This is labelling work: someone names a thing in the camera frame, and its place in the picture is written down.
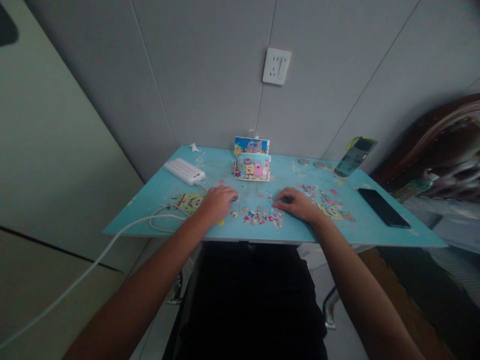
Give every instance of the cabinet door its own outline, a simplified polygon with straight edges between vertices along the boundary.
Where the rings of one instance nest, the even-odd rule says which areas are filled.
[[[0,342],[40,314],[90,264],[0,231]],[[124,277],[121,271],[97,266],[46,317],[0,350],[0,359],[61,359]]]
[[[0,3],[18,29],[0,46],[0,225],[96,259],[143,183],[25,3]],[[146,242],[102,262],[127,273]]]

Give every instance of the black pants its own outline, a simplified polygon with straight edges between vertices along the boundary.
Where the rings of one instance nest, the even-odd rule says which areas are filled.
[[[296,246],[204,244],[177,359],[327,359],[315,285]]]

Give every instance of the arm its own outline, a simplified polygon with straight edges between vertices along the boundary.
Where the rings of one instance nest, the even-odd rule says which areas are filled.
[[[291,203],[277,202],[282,198]],[[300,191],[287,187],[274,206],[310,223],[351,321],[374,359],[425,359],[375,277],[335,224]]]
[[[229,213],[235,196],[230,187],[211,188],[196,213],[96,313],[64,359],[129,359],[190,254]]]

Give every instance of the light blue table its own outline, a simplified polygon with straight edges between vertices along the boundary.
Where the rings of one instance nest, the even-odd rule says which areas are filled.
[[[192,152],[188,146],[181,146],[170,158],[182,158],[202,169],[206,179],[202,181],[206,188],[225,184],[238,191],[240,199],[232,203],[231,210],[237,216],[228,215],[224,224],[216,224],[206,234],[206,240],[248,240],[270,243],[314,243],[315,237],[309,226],[288,213],[278,214],[271,210],[272,199],[285,187],[304,191],[301,186],[312,187],[310,197],[314,203],[330,208],[332,219],[347,241],[351,244],[369,246],[408,246],[408,247],[444,247],[446,244],[413,216],[407,209],[393,199],[385,190],[363,171],[357,170],[349,178],[343,179],[333,173],[336,162],[308,159],[309,166],[298,163],[293,156],[271,156],[271,180],[269,182],[252,182],[234,179],[232,175],[233,151],[209,147],[199,147],[200,152]],[[324,167],[317,168],[319,161]],[[377,190],[392,207],[411,225],[411,229],[386,226],[357,192],[357,188]],[[205,194],[200,187],[188,186],[163,167],[138,192],[125,208],[103,231],[114,235],[126,225],[137,219],[150,216],[163,205],[175,204],[187,199],[183,204],[198,202],[198,194]],[[184,216],[178,210],[164,209],[160,214]],[[155,226],[176,230],[181,220],[163,217],[153,220]],[[136,224],[123,235],[135,236],[169,236],[151,228],[148,221]]]

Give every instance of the metal chair leg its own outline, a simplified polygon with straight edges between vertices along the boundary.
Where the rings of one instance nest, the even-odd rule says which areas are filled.
[[[337,287],[334,286],[333,289],[328,293],[325,300],[323,301],[323,318],[325,320],[325,326],[327,329],[335,330],[335,320],[334,320],[334,308],[335,304],[339,301],[340,295],[337,291]]]
[[[175,279],[175,282],[173,283],[173,286],[171,287],[171,296],[167,301],[165,301],[165,303],[171,305],[179,305],[182,302],[183,299],[180,297],[180,294],[182,293],[183,282],[184,275],[182,271],[180,271],[180,273]]]

